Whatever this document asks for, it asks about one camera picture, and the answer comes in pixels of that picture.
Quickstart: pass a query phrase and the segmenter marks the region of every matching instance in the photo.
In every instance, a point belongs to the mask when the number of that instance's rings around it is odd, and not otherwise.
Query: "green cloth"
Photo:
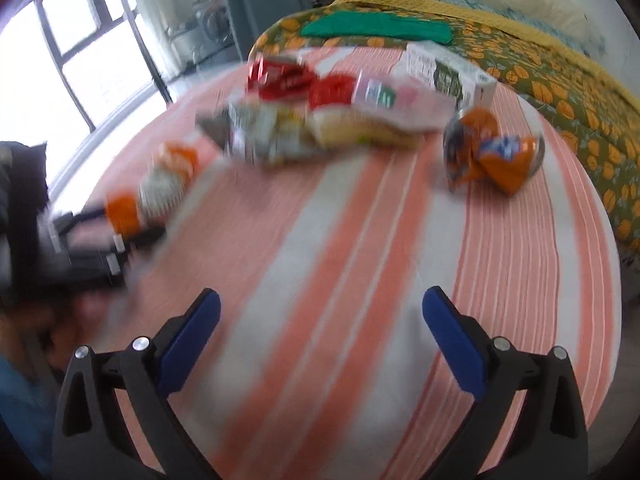
[[[300,36],[334,38],[336,36],[381,36],[400,40],[449,44],[453,39],[446,22],[405,18],[389,12],[342,10],[307,23]]]

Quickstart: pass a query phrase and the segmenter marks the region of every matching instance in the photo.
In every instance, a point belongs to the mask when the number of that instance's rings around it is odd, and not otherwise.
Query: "pink and white tablecloth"
[[[402,51],[299,54],[321,73],[388,72]],[[583,168],[530,105],[500,86],[494,113],[505,132],[544,133],[542,170],[510,199],[487,184],[451,194],[440,136],[419,153],[349,153],[266,173],[229,164],[193,133],[194,115],[245,77],[238,68],[173,105],[94,193],[134,186],[167,139],[194,142],[211,161],[94,345],[153,335],[203,287],[220,293],[222,321],[172,406],[225,480],[419,478],[472,403],[422,320],[431,285],[490,336],[525,351],[567,348],[594,419],[620,341],[616,245]]]

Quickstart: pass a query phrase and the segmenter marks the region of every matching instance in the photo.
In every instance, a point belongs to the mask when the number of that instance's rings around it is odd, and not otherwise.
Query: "pink package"
[[[441,130],[456,112],[456,100],[411,77],[360,73],[351,105],[402,130]]]

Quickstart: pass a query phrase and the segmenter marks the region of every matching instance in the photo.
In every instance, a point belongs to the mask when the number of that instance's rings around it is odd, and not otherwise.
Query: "white box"
[[[455,97],[458,110],[491,109],[498,81],[481,68],[433,41],[409,43],[405,56],[408,74]]]

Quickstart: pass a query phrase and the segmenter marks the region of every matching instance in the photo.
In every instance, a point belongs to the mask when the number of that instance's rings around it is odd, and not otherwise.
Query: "teal patterned fabric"
[[[535,18],[531,18],[530,16],[526,16],[519,10],[511,9],[510,7],[505,7],[503,9],[495,9],[490,5],[487,5],[480,0],[437,0],[439,2],[446,2],[448,4],[457,5],[459,7],[465,7],[466,9],[474,9],[474,10],[485,10],[486,12],[492,12],[494,14],[498,14],[500,16],[504,16],[505,18],[509,18],[510,20],[515,20],[517,22],[525,23],[531,27],[536,28],[537,30],[541,30],[542,32],[546,32],[547,34],[558,38],[558,40],[562,41],[566,46],[577,50],[581,54],[588,56],[585,47],[578,41],[576,38],[565,34],[564,32],[557,30],[552,25],[549,25],[547,22],[543,22],[542,20],[537,20]]]

